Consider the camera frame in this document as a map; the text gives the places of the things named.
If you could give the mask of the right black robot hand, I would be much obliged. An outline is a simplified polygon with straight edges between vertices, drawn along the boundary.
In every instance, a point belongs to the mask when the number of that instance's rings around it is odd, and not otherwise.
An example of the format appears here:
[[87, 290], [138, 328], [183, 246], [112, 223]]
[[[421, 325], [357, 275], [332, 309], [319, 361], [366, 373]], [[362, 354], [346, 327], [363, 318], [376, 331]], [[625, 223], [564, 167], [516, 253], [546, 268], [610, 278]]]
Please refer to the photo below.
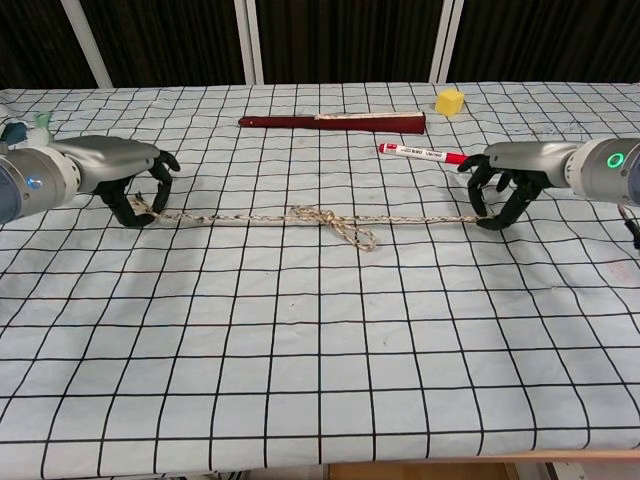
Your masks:
[[[514, 224], [529, 204], [548, 188], [567, 188], [564, 168], [580, 145], [574, 142], [500, 142], [488, 146], [483, 153], [467, 157], [460, 172], [472, 171], [467, 182], [471, 206], [479, 216], [477, 225], [490, 231], [503, 230]], [[490, 215], [482, 189], [493, 176], [499, 175], [498, 192], [509, 184], [515, 190], [502, 210]]]

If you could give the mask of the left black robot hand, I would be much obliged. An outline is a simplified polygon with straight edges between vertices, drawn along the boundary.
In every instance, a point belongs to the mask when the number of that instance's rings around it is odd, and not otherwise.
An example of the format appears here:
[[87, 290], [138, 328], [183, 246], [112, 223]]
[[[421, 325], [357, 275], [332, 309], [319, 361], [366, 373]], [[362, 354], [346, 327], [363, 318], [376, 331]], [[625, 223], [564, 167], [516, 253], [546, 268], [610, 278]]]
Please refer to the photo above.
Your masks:
[[[98, 196], [118, 222], [143, 228], [163, 211], [171, 192], [173, 172], [181, 167], [175, 156], [157, 146], [114, 136], [87, 135], [55, 141], [50, 147], [72, 160], [80, 171], [79, 191]], [[125, 190], [139, 174], [157, 181], [157, 194], [149, 213], [136, 214]]]

